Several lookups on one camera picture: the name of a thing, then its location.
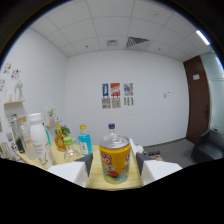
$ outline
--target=chair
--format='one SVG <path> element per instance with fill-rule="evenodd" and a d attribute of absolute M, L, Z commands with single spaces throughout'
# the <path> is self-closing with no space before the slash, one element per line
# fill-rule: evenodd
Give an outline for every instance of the chair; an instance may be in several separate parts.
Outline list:
<path fill-rule="evenodd" d="M 209 129 L 199 134 L 191 157 L 199 163 L 224 158 L 224 135 Z"/>

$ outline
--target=desk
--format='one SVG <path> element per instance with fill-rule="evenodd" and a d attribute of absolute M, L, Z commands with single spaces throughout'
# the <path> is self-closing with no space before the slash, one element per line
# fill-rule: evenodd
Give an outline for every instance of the desk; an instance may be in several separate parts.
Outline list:
<path fill-rule="evenodd" d="M 79 145 L 74 145 L 74 148 L 80 151 Z M 122 184 L 114 185 L 107 183 L 104 180 L 99 146 L 93 145 L 92 149 L 93 149 L 93 161 L 90 170 L 90 175 L 86 184 L 86 188 L 113 191 L 113 190 L 133 189 L 143 186 L 142 178 L 138 170 L 137 161 L 132 150 L 130 155 L 130 167 L 129 167 L 128 179 Z M 56 164 L 57 165 L 63 164 L 64 152 L 58 151 L 55 143 L 52 143 L 51 150 L 55 158 Z M 36 158 L 35 160 L 30 160 L 25 153 L 24 154 L 21 154 L 19 152 L 17 153 L 26 163 L 44 169 L 38 158 Z"/>

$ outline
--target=white wall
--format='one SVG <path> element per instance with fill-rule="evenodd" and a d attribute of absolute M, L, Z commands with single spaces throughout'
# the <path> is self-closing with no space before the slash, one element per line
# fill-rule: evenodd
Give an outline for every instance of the white wall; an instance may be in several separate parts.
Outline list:
<path fill-rule="evenodd" d="M 7 62 L 12 64 L 9 74 L 4 73 Z M 11 131 L 7 117 L 11 113 L 18 116 L 30 113 L 46 113 L 53 105 L 62 121 L 65 117 L 65 73 L 67 57 L 46 38 L 36 31 L 28 29 L 11 48 L 1 68 L 0 79 L 6 79 L 7 93 L 13 93 L 15 80 L 12 70 L 21 70 L 25 102 L 4 105 L 5 93 L 0 92 L 0 117 L 3 132 L 0 132 L 0 144 L 7 141 L 6 133 Z M 54 140 L 54 128 L 49 128 L 51 140 Z"/>
<path fill-rule="evenodd" d="M 102 108 L 102 83 L 121 83 L 121 108 Z M 123 84 L 133 82 L 134 106 L 124 106 Z M 163 98 L 163 92 L 171 92 Z M 182 62 L 140 51 L 116 50 L 68 59 L 66 112 L 72 135 L 87 125 L 92 144 L 99 144 L 114 122 L 118 134 L 140 145 L 184 138 L 189 114 L 187 79 Z"/>

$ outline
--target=clear bottle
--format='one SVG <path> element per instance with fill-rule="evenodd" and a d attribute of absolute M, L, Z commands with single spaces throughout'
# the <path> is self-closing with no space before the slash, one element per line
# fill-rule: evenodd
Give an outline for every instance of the clear bottle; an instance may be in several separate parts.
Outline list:
<path fill-rule="evenodd" d="M 80 131 L 81 135 L 79 135 L 79 145 L 80 145 L 80 151 L 83 156 L 87 156 L 90 153 L 92 153 L 92 144 L 90 135 L 86 133 L 86 125 L 81 124 L 80 125 Z"/>
<path fill-rule="evenodd" d="M 64 143 L 66 145 L 66 151 L 64 155 L 66 163 L 70 163 L 74 160 L 82 158 L 81 153 L 73 147 L 72 137 L 65 137 Z"/>
<path fill-rule="evenodd" d="M 114 133 L 115 124 L 110 123 L 110 124 L 108 124 L 108 127 L 109 127 L 109 135 L 115 135 L 115 133 Z"/>
<path fill-rule="evenodd" d="M 18 123 L 20 125 L 21 138 L 26 155 L 31 160 L 36 159 L 37 154 L 30 138 L 30 129 L 26 123 L 26 116 L 18 117 Z"/>
<path fill-rule="evenodd" d="M 61 130 L 61 126 L 57 126 L 57 135 L 55 137 L 55 144 L 58 148 L 59 151 L 65 152 L 66 151 L 66 146 L 64 144 L 63 139 L 66 137 Z"/>
<path fill-rule="evenodd" d="M 41 113 L 30 114 L 30 137 L 36 154 L 45 169 L 56 165 L 48 143 L 46 131 L 42 125 Z"/>

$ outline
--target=floor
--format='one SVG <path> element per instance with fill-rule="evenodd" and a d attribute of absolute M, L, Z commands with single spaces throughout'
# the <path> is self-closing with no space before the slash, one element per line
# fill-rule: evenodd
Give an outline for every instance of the floor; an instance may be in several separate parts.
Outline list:
<path fill-rule="evenodd" d="M 196 164 L 190 157 L 194 144 L 186 139 L 177 140 L 167 144 L 144 146 L 147 155 L 149 152 L 160 151 L 165 162 L 177 163 L 182 168 Z"/>

